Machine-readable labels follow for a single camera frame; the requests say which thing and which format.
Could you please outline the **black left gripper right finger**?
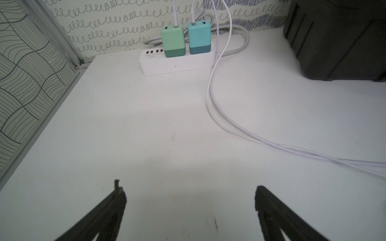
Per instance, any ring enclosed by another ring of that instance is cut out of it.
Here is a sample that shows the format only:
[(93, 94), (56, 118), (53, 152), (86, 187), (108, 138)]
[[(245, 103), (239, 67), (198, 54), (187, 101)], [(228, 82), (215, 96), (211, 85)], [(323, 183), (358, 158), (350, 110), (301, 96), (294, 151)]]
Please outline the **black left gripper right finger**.
[(266, 241), (284, 241), (283, 234), (291, 241), (327, 240), (264, 186), (256, 189), (255, 210)]

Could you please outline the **teal charger plug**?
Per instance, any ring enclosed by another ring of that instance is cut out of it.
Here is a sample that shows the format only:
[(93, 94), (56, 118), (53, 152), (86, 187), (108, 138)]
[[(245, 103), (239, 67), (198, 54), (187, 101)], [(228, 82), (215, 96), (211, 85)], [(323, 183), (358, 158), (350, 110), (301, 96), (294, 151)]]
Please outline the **teal charger plug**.
[(188, 24), (190, 54), (202, 54), (211, 51), (211, 22), (196, 21)]

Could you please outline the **black yellow toolbox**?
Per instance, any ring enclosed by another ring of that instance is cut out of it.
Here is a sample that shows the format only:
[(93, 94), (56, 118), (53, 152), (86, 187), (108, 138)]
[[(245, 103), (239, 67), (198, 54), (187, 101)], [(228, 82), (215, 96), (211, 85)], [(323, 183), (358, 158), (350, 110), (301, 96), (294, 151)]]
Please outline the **black yellow toolbox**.
[(385, 1), (292, 1), (283, 29), (314, 80), (386, 80)]

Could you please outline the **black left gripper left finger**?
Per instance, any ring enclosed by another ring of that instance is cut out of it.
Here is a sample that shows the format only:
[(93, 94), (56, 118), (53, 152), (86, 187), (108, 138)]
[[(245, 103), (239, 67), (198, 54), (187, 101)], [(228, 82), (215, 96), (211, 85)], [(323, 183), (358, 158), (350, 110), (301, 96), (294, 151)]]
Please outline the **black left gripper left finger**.
[(114, 181), (114, 191), (93, 208), (58, 241), (115, 241), (118, 237), (127, 203), (126, 194)]

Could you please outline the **white power strip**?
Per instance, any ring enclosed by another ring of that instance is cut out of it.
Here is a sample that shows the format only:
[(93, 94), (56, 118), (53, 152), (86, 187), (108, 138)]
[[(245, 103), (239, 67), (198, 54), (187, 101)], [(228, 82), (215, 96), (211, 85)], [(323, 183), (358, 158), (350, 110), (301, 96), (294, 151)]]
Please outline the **white power strip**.
[(186, 44), (186, 54), (178, 57), (166, 57), (162, 47), (145, 49), (141, 52), (139, 63), (145, 76), (167, 74), (212, 68), (216, 57), (216, 44), (211, 43), (211, 51), (191, 54)]

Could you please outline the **green charger plug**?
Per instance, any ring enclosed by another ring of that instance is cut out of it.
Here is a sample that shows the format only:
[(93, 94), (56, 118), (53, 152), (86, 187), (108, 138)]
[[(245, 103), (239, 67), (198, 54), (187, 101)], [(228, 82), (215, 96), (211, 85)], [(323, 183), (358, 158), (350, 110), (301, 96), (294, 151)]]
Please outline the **green charger plug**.
[(163, 51), (167, 58), (186, 54), (185, 35), (182, 25), (169, 25), (161, 28)]

